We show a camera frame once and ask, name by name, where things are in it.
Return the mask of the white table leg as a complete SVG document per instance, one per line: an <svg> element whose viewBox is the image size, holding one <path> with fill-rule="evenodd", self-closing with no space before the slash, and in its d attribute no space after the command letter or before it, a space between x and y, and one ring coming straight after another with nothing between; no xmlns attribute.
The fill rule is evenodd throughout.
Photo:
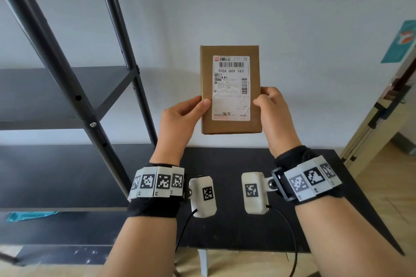
<svg viewBox="0 0 416 277"><path fill-rule="evenodd" d="M206 249L198 249L200 258L200 272L203 277L208 277L208 251Z"/></svg>

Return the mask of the wooden door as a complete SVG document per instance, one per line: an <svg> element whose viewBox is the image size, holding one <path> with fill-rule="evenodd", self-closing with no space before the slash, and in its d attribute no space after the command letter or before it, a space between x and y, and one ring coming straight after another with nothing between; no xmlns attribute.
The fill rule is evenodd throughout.
<svg viewBox="0 0 416 277"><path fill-rule="evenodd" d="M416 54L413 58L409 58L403 63L399 75L395 76L391 84L376 102L387 107L404 85L413 86L412 82L415 72ZM341 161L353 178L356 178L366 168L391 138L399 132L400 128L403 127L409 118L409 110L405 97L404 101L397 106L390 117L385 121L379 122L375 129L371 129L367 125L377 112L373 106L347 146L341 152Z"/></svg>

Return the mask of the person's left forearm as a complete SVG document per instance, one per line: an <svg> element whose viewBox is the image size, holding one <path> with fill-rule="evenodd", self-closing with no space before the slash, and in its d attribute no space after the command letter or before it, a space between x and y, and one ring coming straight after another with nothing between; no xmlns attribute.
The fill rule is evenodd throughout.
<svg viewBox="0 0 416 277"><path fill-rule="evenodd" d="M173 277L177 220L128 217L96 277Z"/></svg>

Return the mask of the brown cardboard box with label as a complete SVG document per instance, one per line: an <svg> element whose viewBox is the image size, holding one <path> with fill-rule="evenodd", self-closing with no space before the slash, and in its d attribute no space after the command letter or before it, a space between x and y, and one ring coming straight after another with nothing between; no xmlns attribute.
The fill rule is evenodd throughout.
<svg viewBox="0 0 416 277"><path fill-rule="evenodd" d="M211 106L202 116L202 134L261 133L258 45L200 46L200 86Z"/></svg>

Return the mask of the teal plastic bag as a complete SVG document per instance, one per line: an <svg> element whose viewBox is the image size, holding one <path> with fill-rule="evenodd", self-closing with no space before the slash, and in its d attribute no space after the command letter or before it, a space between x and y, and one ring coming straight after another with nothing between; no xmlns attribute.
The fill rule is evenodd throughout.
<svg viewBox="0 0 416 277"><path fill-rule="evenodd" d="M31 211L31 212L10 212L6 217L7 222L29 221L49 216L54 216L59 212L56 211Z"/></svg>

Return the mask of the grey floor mat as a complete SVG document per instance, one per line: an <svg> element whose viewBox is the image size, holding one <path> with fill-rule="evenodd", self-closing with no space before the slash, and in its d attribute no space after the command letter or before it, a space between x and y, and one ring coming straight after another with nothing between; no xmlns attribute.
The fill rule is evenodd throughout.
<svg viewBox="0 0 416 277"><path fill-rule="evenodd" d="M411 142L400 132L396 133L391 138L390 142L404 154L416 157L416 144Z"/></svg>

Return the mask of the person's left hand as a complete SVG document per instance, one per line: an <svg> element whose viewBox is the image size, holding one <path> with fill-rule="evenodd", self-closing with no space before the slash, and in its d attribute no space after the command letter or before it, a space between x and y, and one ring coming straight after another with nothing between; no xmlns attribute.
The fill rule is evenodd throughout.
<svg viewBox="0 0 416 277"><path fill-rule="evenodd" d="M165 109L161 115L158 142L149 163L179 166L197 122L181 116L178 104Z"/></svg>

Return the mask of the person's right forearm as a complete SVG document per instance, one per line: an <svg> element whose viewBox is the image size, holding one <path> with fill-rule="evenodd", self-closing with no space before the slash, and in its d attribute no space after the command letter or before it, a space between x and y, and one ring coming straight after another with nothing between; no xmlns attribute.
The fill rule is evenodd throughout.
<svg viewBox="0 0 416 277"><path fill-rule="evenodd" d="M295 207L321 277L414 277L402 256L345 198Z"/></svg>

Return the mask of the teal poster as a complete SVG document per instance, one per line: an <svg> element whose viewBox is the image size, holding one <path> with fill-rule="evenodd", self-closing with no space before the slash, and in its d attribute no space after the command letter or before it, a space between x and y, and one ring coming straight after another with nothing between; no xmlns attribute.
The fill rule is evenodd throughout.
<svg viewBox="0 0 416 277"><path fill-rule="evenodd" d="M404 21L383 56L381 64L400 63L407 55L415 40L416 19Z"/></svg>

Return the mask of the black wristband with marker tags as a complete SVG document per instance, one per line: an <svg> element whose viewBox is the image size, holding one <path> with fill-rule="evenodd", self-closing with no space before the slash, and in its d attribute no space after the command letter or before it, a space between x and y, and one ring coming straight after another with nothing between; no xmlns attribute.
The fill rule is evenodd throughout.
<svg viewBox="0 0 416 277"><path fill-rule="evenodd" d="M128 195L127 217L176 218L184 200L185 170L150 164L138 170Z"/></svg>
<svg viewBox="0 0 416 277"><path fill-rule="evenodd" d="M278 194L296 206L325 196L344 197L335 171L322 155L306 146L279 155L271 174Z"/></svg>

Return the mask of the black metal shelf rack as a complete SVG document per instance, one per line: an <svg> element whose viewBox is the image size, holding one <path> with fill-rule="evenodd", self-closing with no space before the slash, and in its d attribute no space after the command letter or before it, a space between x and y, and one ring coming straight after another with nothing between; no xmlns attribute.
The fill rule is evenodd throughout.
<svg viewBox="0 0 416 277"><path fill-rule="evenodd" d="M125 219L132 171L117 156L100 121L133 86L152 145L157 143L140 70L119 0L105 0L126 66L71 68L36 0L5 0L44 68L0 69L0 131L82 129L91 145L0 146L0 194L12 199L0 212L55 212L35 219L29 233L0 225L20 238L23 251L46 248L51 259L102 264Z"/></svg>

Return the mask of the black door bracket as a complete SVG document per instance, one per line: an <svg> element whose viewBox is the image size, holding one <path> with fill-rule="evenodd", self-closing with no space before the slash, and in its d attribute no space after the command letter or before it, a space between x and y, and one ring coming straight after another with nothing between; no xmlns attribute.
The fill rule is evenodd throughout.
<svg viewBox="0 0 416 277"><path fill-rule="evenodd" d="M387 120L397 106L404 101L404 97L408 94L412 87L413 86L411 85L404 85L403 88L390 101L390 104L387 107L382 106L379 102L376 102L374 104L374 108L376 108L377 112L367 124L368 127L375 129L379 122Z"/></svg>

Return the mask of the person's right hand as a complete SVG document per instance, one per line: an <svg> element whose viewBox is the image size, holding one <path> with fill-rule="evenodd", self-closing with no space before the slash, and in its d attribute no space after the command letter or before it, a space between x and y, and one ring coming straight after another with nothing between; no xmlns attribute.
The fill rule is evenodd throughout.
<svg viewBox="0 0 416 277"><path fill-rule="evenodd" d="M289 107L276 87L261 87L261 95L268 95L276 110L261 110L261 123L268 148L274 158L302 145L294 127Z"/></svg>

